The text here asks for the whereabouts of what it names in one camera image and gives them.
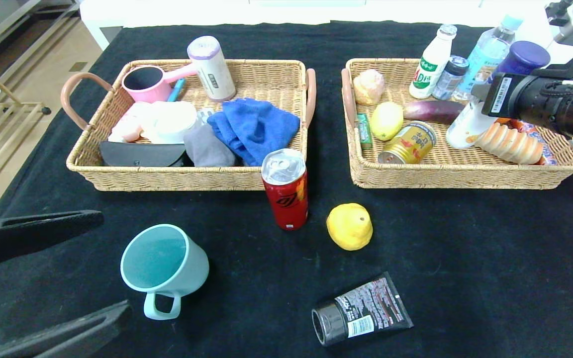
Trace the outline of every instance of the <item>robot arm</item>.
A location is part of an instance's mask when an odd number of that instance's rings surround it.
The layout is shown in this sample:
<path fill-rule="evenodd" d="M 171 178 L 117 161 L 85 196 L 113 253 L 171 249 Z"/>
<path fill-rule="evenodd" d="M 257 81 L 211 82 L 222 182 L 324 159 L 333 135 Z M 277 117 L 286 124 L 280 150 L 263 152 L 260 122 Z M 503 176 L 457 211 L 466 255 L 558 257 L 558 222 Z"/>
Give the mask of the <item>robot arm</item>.
<path fill-rule="evenodd" d="M 568 4 L 571 1 L 550 4 L 548 22 L 566 24 L 563 11 Z M 499 73 L 491 85 L 475 86 L 473 95 L 485 99 L 481 111 L 485 115 L 518 118 L 573 137 L 573 59 L 529 76 Z"/>

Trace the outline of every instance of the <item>white bottle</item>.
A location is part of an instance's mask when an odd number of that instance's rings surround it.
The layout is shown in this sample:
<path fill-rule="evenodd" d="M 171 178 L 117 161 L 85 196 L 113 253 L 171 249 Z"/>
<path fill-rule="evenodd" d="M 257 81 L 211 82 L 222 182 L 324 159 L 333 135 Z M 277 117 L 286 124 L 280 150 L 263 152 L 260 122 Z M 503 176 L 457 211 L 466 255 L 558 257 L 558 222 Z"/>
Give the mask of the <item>white bottle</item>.
<path fill-rule="evenodd" d="M 475 96 L 466 104 L 464 110 L 459 113 L 446 132 L 446 141 L 450 147 L 455 149 L 471 147 L 496 122 L 495 117 L 481 112 L 482 107 L 483 102 Z"/>
<path fill-rule="evenodd" d="M 437 36 L 430 45 L 423 50 L 421 60 L 408 91 L 412 97 L 422 99 L 431 95 L 437 85 L 437 80 L 450 59 L 452 39 L 457 35 L 454 25 L 441 25 L 437 30 Z"/>

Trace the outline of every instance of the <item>plastic bottle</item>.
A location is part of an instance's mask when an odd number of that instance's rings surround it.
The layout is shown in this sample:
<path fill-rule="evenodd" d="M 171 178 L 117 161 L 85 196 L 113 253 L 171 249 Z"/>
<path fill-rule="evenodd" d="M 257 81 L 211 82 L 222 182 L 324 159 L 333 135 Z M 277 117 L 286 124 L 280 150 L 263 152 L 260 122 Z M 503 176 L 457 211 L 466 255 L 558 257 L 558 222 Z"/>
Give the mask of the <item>plastic bottle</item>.
<path fill-rule="evenodd" d="M 464 110 L 459 113 L 446 132 L 446 141 L 450 147 L 465 149 L 471 147 L 479 137 L 496 121 L 495 117 L 481 113 L 483 103 L 473 97 Z"/>
<path fill-rule="evenodd" d="M 481 34 L 477 45 L 468 56 L 470 69 L 453 93 L 455 99 L 470 99 L 473 85 L 486 82 L 507 55 L 510 44 L 514 41 L 514 32 L 521 23 L 523 19 L 507 14 L 501 25 Z"/>
<path fill-rule="evenodd" d="M 408 91 L 412 97 L 422 99 L 431 95 L 439 76 L 450 59 L 452 39 L 457 35 L 454 25 L 441 25 L 437 36 L 423 50 L 421 60 Z"/>

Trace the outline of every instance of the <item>bread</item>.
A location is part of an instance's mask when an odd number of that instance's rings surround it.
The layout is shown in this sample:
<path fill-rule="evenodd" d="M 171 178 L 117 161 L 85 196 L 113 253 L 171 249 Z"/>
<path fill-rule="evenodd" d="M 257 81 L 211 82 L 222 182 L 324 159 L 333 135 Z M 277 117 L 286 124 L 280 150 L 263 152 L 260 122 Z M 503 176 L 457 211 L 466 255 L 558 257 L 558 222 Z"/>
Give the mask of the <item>bread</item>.
<path fill-rule="evenodd" d="M 541 159 L 543 144 L 527 133 L 493 123 L 475 145 L 499 158 L 519 165 L 532 165 Z"/>
<path fill-rule="evenodd" d="M 357 103 L 377 104 L 384 92 L 384 76 L 372 69 L 360 73 L 353 79 L 353 92 Z"/>

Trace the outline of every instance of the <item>white container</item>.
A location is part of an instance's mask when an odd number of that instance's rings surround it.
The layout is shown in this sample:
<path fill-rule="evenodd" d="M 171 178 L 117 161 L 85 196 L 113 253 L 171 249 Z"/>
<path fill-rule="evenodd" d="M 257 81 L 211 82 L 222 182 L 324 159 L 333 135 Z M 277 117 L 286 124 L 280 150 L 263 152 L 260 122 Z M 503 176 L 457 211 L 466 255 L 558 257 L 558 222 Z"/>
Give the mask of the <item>white container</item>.
<path fill-rule="evenodd" d="M 483 103 L 473 97 L 459 113 L 446 132 L 446 141 L 455 149 L 471 147 L 479 137 L 496 122 L 493 116 L 481 113 Z"/>
<path fill-rule="evenodd" d="M 210 99 L 223 102 L 236 95 L 234 80 L 215 37 L 201 36 L 194 39 L 187 47 L 187 55 L 196 66 L 200 82 Z"/>
<path fill-rule="evenodd" d="M 432 94 L 439 76 L 450 59 L 452 39 L 456 35 L 457 28 L 454 25 L 441 25 L 439 27 L 437 36 L 423 50 L 421 61 L 414 73 L 414 79 L 408 88 L 412 97 L 422 99 Z"/>

